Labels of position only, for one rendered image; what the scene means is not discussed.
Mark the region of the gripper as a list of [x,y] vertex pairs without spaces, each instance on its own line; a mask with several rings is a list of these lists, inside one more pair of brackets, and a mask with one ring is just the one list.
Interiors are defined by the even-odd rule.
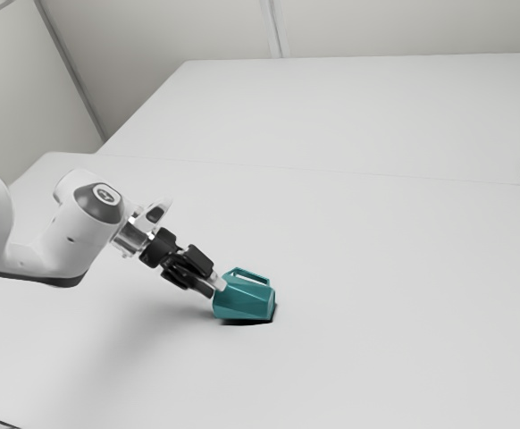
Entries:
[[138,259],[150,268],[161,266],[165,280],[183,290],[194,290],[207,299],[227,287],[209,257],[192,244],[181,249],[176,244],[176,235],[164,227],[149,241]]

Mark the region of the teal faceted mug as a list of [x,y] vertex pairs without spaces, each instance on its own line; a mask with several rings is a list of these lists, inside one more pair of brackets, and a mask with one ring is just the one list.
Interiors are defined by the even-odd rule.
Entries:
[[268,278],[235,267],[222,279],[226,286],[215,292],[212,301],[215,318],[249,321],[273,318],[276,294]]

